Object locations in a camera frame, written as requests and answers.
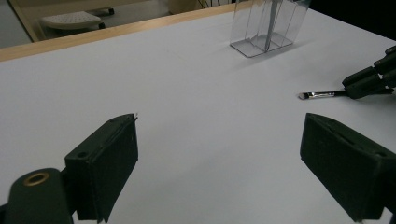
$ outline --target white object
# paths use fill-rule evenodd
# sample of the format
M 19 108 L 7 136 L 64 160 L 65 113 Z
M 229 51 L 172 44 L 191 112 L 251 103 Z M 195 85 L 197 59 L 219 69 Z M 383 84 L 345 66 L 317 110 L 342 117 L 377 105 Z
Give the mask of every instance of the white object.
M 102 23 L 102 20 L 97 16 L 91 15 L 90 13 L 80 11 L 63 15 L 45 17 L 42 19 L 42 22 L 46 26 L 54 29 L 77 30 L 91 27 L 94 25 L 99 25 Z

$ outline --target white tabletop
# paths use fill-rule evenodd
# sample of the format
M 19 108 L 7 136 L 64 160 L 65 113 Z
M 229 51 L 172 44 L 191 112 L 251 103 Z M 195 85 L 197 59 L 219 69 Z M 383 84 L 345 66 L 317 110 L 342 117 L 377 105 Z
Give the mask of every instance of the white tabletop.
M 109 223 L 353 223 L 300 159 L 305 113 L 395 151 L 396 96 L 296 94 L 341 90 L 395 42 L 308 10 L 292 47 L 248 59 L 229 47 L 232 20 L 0 63 L 0 204 L 19 176 L 63 169 L 105 121 L 138 113 L 139 161 Z

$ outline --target floor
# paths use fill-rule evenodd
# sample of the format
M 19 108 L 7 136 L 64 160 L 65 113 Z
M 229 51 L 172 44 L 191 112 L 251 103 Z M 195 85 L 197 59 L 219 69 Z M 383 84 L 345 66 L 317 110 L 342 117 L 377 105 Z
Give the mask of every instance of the floor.
M 106 27 L 113 27 L 170 15 L 168 10 L 168 0 L 148 0 L 113 8 L 115 10 L 114 15 L 109 15 L 107 10 L 94 11 L 90 13 L 100 16 Z M 8 5 L 7 0 L 0 0 L 0 21 L 0 48 L 31 43 L 29 36 L 24 31 L 11 7 Z M 48 37 L 54 38 L 58 36 L 89 32 L 95 29 L 98 28 L 92 27 L 90 29 L 76 31 L 57 31 L 47 28 L 45 29 L 45 33 Z
M 110 15 L 107 9 L 89 11 L 89 13 L 100 17 L 107 28 L 170 15 L 167 0 L 149 0 L 130 5 L 113 7 L 113 9 L 115 12 L 114 15 Z M 98 27 L 91 27 L 81 30 L 61 31 L 46 28 L 45 33 L 46 36 L 49 38 L 56 38 L 59 36 L 75 35 L 97 29 Z

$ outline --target wooden table edge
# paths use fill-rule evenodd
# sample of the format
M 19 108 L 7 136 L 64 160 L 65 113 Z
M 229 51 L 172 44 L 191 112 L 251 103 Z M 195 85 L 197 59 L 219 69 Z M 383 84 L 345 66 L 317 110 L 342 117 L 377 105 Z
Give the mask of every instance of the wooden table edge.
M 224 5 L 220 7 L 210 7 L 152 19 L 148 21 L 138 21 L 130 24 L 111 27 L 104 30 L 92 31 L 79 35 L 70 35 L 26 45 L 4 48 L 0 49 L 0 62 L 45 53 L 57 49 L 66 49 L 78 45 L 91 43 L 94 41 L 108 39 L 115 36 L 128 35 L 140 31 L 180 23 L 183 21 L 197 20 L 204 17 L 215 16 L 232 11 L 234 11 L 234 4 Z

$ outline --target transparent box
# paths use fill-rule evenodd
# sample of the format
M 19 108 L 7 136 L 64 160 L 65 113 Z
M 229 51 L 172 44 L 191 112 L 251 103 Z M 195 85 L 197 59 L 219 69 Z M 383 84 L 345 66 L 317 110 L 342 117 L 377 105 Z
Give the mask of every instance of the transparent box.
M 247 57 L 291 45 L 311 0 L 237 0 L 231 46 Z

